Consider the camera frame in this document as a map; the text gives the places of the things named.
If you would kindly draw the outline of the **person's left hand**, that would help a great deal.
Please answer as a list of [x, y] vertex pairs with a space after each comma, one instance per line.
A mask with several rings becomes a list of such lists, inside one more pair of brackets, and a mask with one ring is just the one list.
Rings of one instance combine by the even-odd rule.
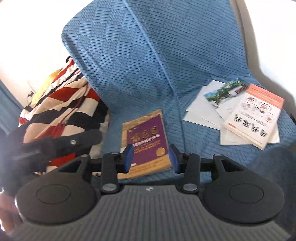
[[0, 194], [1, 205], [1, 228], [10, 235], [13, 233], [23, 222], [19, 216], [18, 209], [15, 205], [15, 198], [2, 191]]

